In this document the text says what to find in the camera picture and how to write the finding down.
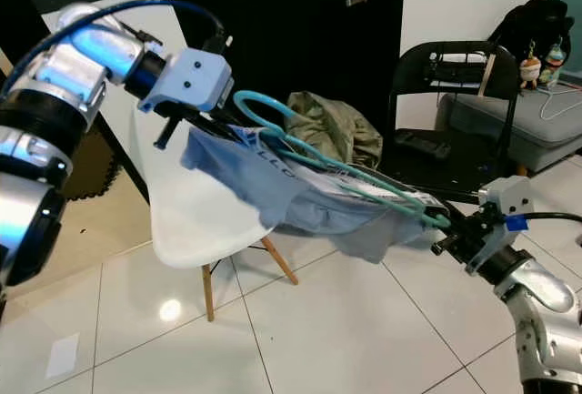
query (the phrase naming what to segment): black cable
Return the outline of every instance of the black cable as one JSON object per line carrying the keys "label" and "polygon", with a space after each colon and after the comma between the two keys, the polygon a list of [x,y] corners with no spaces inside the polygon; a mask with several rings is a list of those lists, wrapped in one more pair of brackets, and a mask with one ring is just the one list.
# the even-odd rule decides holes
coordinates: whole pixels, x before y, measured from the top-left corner
{"label": "black cable", "polygon": [[189,3],[187,1],[132,0],[124,3],[119,3],[118,5],[111,5],[109,7],[106,7],[105,9],[98,10],[90,15],[86,15],[83,16],[82,18],[77,19],[73,23],[62,28],[58,32],[55,32],[47,36],[38,44],[36,44],[28,53],[26,53],[23,56],[22,59],[18,61],[18,63],[15,65],[11,73],[6,78],[4,85],[2,86],[2,90],[0,91],[0,101],[6,98],[8,91],[15,84],[18,77],[20,77],[24,73],[28,64],[30,64],[30,62],[32,62],[32,60],[35,57],[37,57],[40,53],[50,48],[52,45],[60,42],[65,37],[71,35],[73,32],[76,32],[77,30],[85,27],[86,25],[91,24],[96,19],[112,15],[122,10],[133,9],[135,7],[143,7],[145,5],[172,5],[174,7],[185,9],[198,15],[206,16],[214,23],[216,29],[216,36],[224,37],[225,28],[216,16],[214,16],[211,12],[204,9],[204,7],[195,5],[194,3]]}
{"label": "black cable", "polygon": [[577,221],[582,223],[582,217],[576,214],[568,214],[565,212],[529,212],[522,214],[521,217],[525,219],[568,219],[570,221]]}

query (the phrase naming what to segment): plastic clothes hanger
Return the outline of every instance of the plastic clothes hanger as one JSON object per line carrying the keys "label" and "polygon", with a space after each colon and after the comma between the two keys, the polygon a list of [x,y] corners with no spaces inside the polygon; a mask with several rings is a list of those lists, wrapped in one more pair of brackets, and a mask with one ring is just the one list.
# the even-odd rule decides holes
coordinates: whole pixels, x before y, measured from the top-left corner
{"label": "plastic clothes hanger", "polygon": [[254,122],[259,124],[260,126],[266,127],[266,129],[261,132],[261,135],[273,136],[273,137],[276,137],[278,139],[281,139],[292,146],[296,146],[298,148],[305,150],[310,156],[314,157],[315,159],[305,157],[305,156],[299,155],[298,153],[295,153],[295,152],[292,152],[289,150],[285,150],[285,149],[278,149],[277,150],[278,154],[283,155],[285,157],[289,157],[291,159],[294,159],[295,161],[300,162],[302,164],[310,165],[312,167],[317,167],[320,169],[328,169],[328,168],[332,167],[332,168],[341,169],[343,171],[346,171],[349,175],[351,175],[353,177],[357,177],[361,180],[365,180],[368,183],[371,183],[371,184],[376,185],[378,187],[382,187],[383,189],[390,191],[393,194],[396,194],[397,196],[403,198],[408,203],[408,206],[394,203],[390,200],[386,200],[385,198],[377,197],[377,196],[373,196],[371,194],[368,194],[367,192],[362,191],[360,189],[357,189],[354,187],[349,187],[347,185],[338,183],[338,185],[341,188],[343,188],[344,190],[358,194],[361,197],[367,198],[371,201],[374,201],[374,202],[381,204],[381,205],[384,205],[386,207],[390,207],[394,210],[402,212],[402,213],[409,215],[411,217],[416,217],[417,219],[428,224],[429,226],[432,226],[432,227],[449,227],[450,226],[450,224],[451,224],[450,221],[448,220],[447,217],[445,217],[443,215],[437,215],[436,217],[430,217],[429,215],[425,214],[425,205],[422,202],[420,202],[419,200],[417,200],[416,198],[412,198],[412,197],[408,196],[404,191],[398,189],[397,187],[394,187],[394,186],[392,186],[392,185],[386,183],[385,181],[380,180],[376,177],[370,176],[369,174],[367,174],[363,171],[360,171],[357,168],[353,168],[350,165],[344,164],[343,162],[339,162],[337,160],[334,160],[332,158],[329,158],[329,157],[322,155],[316,148],[310,146],[309,144],[307,144],[306,142],[304,142],[300,139],[297,139],[296,137],[294,137],[292,135],[288,135],[283,130],[283,128],[281,128],[281,126],[278,126],[277,124],[274,124],[274,123],[271,123],[271,122],[265,120],[264,118],[262,118],[261,116],[257,115],[255,112],[253,112],[246,105],[246,101],[256,101],[256,102],[264,104],[266,106],[273,107],[275,110],[277,110],[283,116],[286,116],[286,117],[299,115],[297,112],[295,112],[293,109],[285,106],[283,103],[275,100],[274,98],[272,98],[270,96],[266,96],[264,94],[260,94],[260,93],[255,92],[255,91],[238,91],[234,94],[233,98],[235,101],[235,105],[240,109],[240,111],[243,114],[245,114],[249,119],[253,120]]}

